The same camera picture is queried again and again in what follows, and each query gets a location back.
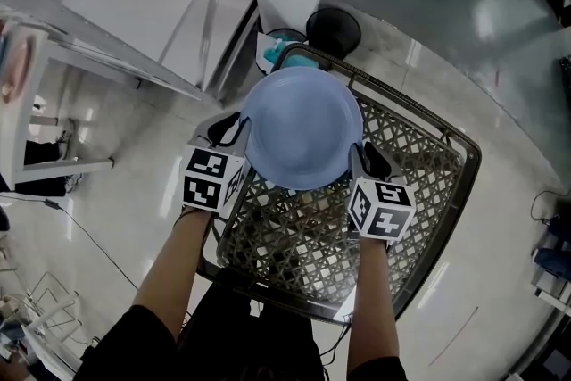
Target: person's foot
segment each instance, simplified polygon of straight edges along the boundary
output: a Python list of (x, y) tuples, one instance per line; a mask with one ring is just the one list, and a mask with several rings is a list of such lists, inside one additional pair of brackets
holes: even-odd
[(57, 137), (55, 143), (60, 148), (60, 161), (65, 161), (70, 156), (71, 138), (75, 134), (75, 122), (67, 119), (63, 124), (63, 132)]
[(65, 194), (71, 194), (75, 191), (81, 181), (83, 180), (83, 173), (78, 175), (71, 175), (70, 177), (65, 177)]

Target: wicker tabletop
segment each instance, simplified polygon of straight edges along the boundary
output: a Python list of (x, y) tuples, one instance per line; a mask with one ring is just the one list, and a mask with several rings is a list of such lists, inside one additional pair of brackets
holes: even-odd
[[(317, 61), (321, 69), (347, 82), (363, 116), (363, 139), (391, 154), (414, 190), (415, 218), (389, 251), (390, 287), (399, 315), (456, 225), (476, 178), (480, 150), (407, 96), (307, 46), (289, 46), (274, 70), (295, 54)], [(349, 194), (346, 175), (329, 186), (296, 192), (250, 170), (224, 221), (219, 266), (203, 260), (199, 273), (225, 283), (219, 275), (225, 267), (236, 273), (228, 286), (237, 292), (314, 319), (343, 323), (339, 310), (356, 286), (359, 267), (359, 240), (347, 228)]]

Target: forearm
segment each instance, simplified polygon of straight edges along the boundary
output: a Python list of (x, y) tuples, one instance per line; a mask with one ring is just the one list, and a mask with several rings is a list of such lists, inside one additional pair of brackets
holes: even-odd
[(195, 211), (180, 219), (135, 297), (178, 339), (211, 214)]
[(347, 372), (369, 360), (398, 357), (399, 339), (389, 289), (385, 245), (361, 238), (357, 293)]

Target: gray floor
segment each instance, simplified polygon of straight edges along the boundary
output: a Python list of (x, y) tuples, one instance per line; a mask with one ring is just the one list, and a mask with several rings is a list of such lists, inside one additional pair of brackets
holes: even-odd
[(571, 127), (557, 59), (571, 53), (546, 0), (341, 0), (452, 63), (487, 92), (571, 184)]

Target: person's left arm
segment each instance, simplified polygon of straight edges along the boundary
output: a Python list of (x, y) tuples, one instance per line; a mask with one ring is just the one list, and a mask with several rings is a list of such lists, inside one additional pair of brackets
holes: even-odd
[(74, 379), (163, 379), (176, 342), (211, 214), (188, 208), (138, 290), (131, 309), (93, 350)]

